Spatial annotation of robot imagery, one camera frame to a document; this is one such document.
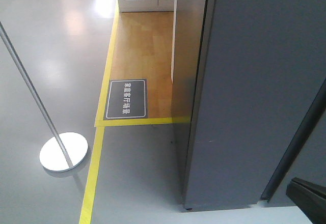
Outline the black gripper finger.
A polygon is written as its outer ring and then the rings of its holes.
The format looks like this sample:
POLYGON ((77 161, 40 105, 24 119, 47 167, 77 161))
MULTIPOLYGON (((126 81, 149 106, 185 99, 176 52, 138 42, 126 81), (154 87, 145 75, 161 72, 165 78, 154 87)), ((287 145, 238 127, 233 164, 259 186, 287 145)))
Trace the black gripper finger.
POLYGON ((325 223, 325 186, 300 178, 293 178, 286 195, 300 208, 312 223, 325 223))

